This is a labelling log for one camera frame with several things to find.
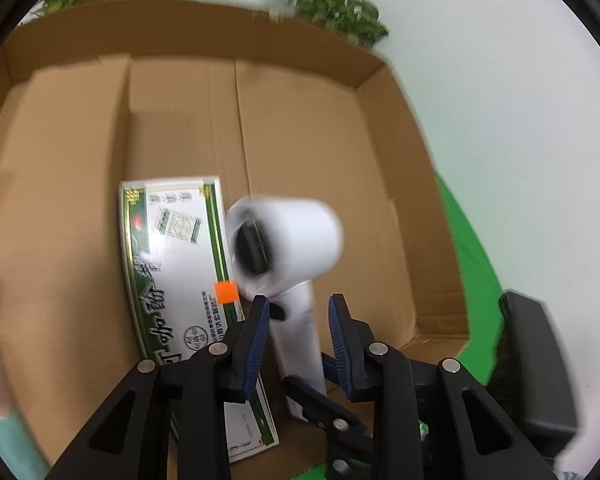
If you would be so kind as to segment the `white hair dryer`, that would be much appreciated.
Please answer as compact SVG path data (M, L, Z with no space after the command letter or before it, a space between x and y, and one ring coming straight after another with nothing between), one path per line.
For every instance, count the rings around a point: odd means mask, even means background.
M324 394L313 281L342 254L338 216L319 200L250 195L230 206L225 225L240 293L270 302L280 376L297 376Z

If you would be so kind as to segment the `large open cardboard tray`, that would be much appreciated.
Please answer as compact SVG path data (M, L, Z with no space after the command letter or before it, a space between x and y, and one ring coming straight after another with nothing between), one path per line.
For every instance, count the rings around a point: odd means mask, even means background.
M109 0L0 47L0 355L46 460L138 359L123 284L124 180L217 176L223 202L328 203L344 231L315 283L436 362L468 339L424 140L390 67L324 29L185 0Z

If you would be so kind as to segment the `green white medicine box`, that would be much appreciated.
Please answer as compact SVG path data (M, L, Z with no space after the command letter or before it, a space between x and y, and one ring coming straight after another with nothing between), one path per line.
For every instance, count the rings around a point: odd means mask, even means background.
M125 285L140 351L160 365L186 361L244 318L221 181L126 181L119 197Z

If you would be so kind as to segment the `right potted green plant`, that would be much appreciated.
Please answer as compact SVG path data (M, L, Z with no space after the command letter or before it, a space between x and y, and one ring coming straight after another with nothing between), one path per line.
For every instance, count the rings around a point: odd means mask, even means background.
M358 46L372 48L389 36L370 0L287 0L292 15L321 25Z

